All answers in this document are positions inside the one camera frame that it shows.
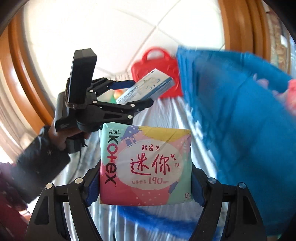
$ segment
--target red plastic basket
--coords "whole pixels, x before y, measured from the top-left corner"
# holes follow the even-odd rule
[[[162,52],[163,57],[148,60],[147,56],[152,51]],[[152,47],[148,49],[144,53],[142,60],[135,62],[132,65],[131,72],[132,72],[133,80],[138,82],[142,77],[147,75],[153,69],[160,70],[161,72],[172,77],[175,81],[175,85],[172,88],[170,88],[168,91],[166,91],[163,95],[161,95],[160,98],[183,96],[183,93],[181,90],[177,60],[175,58],[172,58],[166,50],[160,47]]]

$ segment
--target blue cloth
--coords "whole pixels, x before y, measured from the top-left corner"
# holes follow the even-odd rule
[[[291,77],[250,53],[179,47],[177,60],[219,181],[246,183],[267,234],[282,233],[296,212],[296,121],[253,76],[280,93]]]
[[[162,232],[169,233],[180,239],[188,240],[197,225],[197,221],[178,221],[159,217],[139,207],[118,206],[117,208],[120,215],[147,230],[161,230]],[[218,241],[220,239],[221,227],[217,227],[213,241]]]

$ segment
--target black sleeve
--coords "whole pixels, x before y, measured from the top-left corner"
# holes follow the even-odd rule
[[[48,130],[49,126],[41,129],[11,169],[13,184],[27,203],[39,196],[45,185],[70,162],[66,151],[60,151],[50,143]]]

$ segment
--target red basket handle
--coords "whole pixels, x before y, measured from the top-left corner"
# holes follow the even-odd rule
[[[143,58],[142,58],[142,62],[147,62],[147,61],[148,61],[148,60],[147,60],[148,54],[149,54],[150,52],[152,52],[152,51],[160,51],[160,52],[162,52],[163,55],[164,55],[164,58],[165,58],[166,60],[171,60],[171,59],[173,59],[173,58],[170,56],[170,54],[169,54],[166,50],[164,50],[164,49],[162,49],[162,48],[160,48],[160,47],[152,47],[152,48],[148,49],[148,50],[144,53]]]

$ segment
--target wooden frame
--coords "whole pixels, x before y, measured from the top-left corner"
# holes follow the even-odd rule
[[[21,113],[36,133],[50,125],[54,112],[39,87],[25,47],[22,11],[0,37],[0,61],[9,90]]]
[[[270,61],[270,34],[261,0],[218,0],[225,49],[251,52]]]
[[[291,43],[290,43],[290,33],[289,33],[289,31],[287,30],[287,29],[285,29],[285,32],[286,32],[286,37],[288,37],[287,38],[287,41],[288,41],[288,52],[287,52],[287,60],[288,60],[288,68],[287,68],[287,73],[289,74],[289,75],[291,75]]]

